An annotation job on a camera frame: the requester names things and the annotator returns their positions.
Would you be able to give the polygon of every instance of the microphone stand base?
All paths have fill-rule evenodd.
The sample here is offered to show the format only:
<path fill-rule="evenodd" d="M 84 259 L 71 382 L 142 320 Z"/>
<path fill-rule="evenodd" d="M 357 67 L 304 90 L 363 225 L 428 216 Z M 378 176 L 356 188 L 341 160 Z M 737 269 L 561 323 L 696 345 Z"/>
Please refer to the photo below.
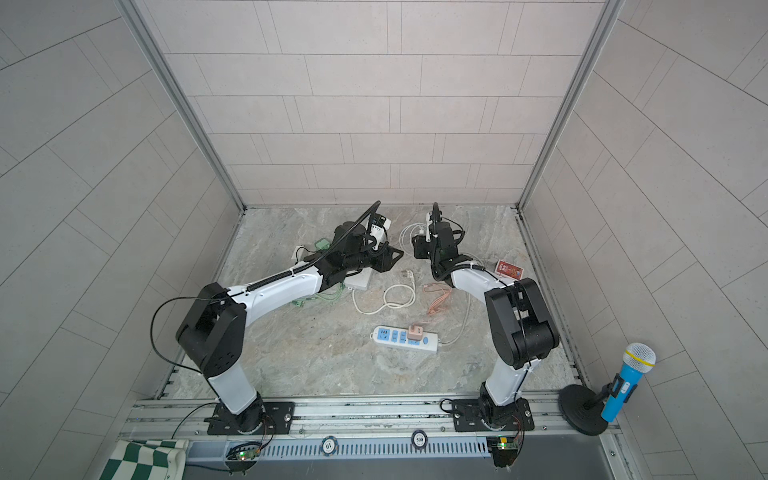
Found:
<path fill-rule="evenodd" d="M 600 435 L 608 428 L 608 422 L 601 417 L 603 402 L 597 402 L 591 408 L 584 406 L 594 399 L 595 395 L 585 386 L 569 385 L 560 391 L 558 397 L 558 406 L 563 418 L 577 432 L 585 435 Z"/>

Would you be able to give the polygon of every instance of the blue microphone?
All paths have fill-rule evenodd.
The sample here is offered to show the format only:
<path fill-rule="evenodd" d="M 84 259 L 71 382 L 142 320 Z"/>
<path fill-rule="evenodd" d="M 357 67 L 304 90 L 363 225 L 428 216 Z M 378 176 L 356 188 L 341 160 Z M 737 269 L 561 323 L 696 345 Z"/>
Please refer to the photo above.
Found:
<path fill-rule="evenodd" d="M 656 353 L 643 343 L 631 343 L 624 351 L 624 366 L 608 386 L 608 399 L 601 417 L 613 422 L 619 414 L 643 375 L 650 372 L 656 363 Z"/>

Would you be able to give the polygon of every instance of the marble floor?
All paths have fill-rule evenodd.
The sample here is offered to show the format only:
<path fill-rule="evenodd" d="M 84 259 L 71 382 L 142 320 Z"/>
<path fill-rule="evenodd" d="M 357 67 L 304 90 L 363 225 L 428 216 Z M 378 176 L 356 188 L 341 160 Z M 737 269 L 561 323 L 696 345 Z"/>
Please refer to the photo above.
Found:
<path fill-rule="evenodd" d="M 238 285 L 285 270 L 295 263 L 296 245 L 313 248 L 316 240 L 333 238 L 333 230 L 355 220 L 366 207 L 254 208 L 246 212 L 221 272 L 223 286 Z M 389 239 L 398 246 L 400 230 L 423 222 L 430 206 L 379 208 L 392 220 Z M 443 215 L 466 230 L 460 252 L 478 257 L 486 266 L 499 259 L 525 269 L 535 279 L 514 214 L 508 206 L 441 206 Z M 461 338 L 440 346 L 437 354 L 377 346 L 369 334 L 378 325 L 424 325 L 441 339 L 453 339 L 461 329 L 468 295 L 454 290 L 444 313 L 426 311 L 439 293 L 423 293 L 433 281 L 427 260 L 403 257 L 392 270 L 374 272 L 367 291 L 356 293 L 361 310 L 382 304 L 386 287 L 407 283 L 403 271 L 415 275 L 416 302 L 407 308 L 384 309 L 376 315 L 355 311 L 352 293 L 345 290 L 332 302 L 311 300 L 288 304 L 258 319 L 246 331 L 241 361 L 248 379 L 262 396 L 371 395 L 417 392 L 476 392 L 493 369 L 496 352 L 485 305 L 471 299 L 470 315 Z M 403 302 L 406 289 L 393 289 L 388 299 Z M 192 365 L 189 359 L 185 364 Z M 188 371 L 175 373 L 166 388 L 168 398 L 212 398 L 204 379 Z M 573 383 L 562 346 L 541 362 L 525 380 L 524 389 L 560 389 Z"/>

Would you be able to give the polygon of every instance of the green checkered cloth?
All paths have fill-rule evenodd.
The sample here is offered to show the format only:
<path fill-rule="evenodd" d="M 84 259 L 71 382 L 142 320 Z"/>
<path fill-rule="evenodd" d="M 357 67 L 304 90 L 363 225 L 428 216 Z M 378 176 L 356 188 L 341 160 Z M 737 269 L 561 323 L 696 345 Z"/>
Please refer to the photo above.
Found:
<path fill-rule="evenodd" d="M 118 440 L 100 480 L 181 480 L 189 440 Z"/>

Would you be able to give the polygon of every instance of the gray tiled wall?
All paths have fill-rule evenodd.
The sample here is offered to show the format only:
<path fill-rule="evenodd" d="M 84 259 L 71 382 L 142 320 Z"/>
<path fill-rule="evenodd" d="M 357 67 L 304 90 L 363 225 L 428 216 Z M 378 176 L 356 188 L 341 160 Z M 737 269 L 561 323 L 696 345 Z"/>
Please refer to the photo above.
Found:
<path fill-rule="evenodd" d="M 238 217 L 111 0 L 3 2 L 0 477 L 98 478 Z"/>
<path fill-rule="evenodd" d="M 137 6 L 247 204 L 498 204 L 602 1 Z"/>
<path fill-rule="evenodd" d="M 625 407 L 648 477 L 768 474 L 767 31 L 627 0 L 525 209 L 592 386 L 657 353 Z"/>

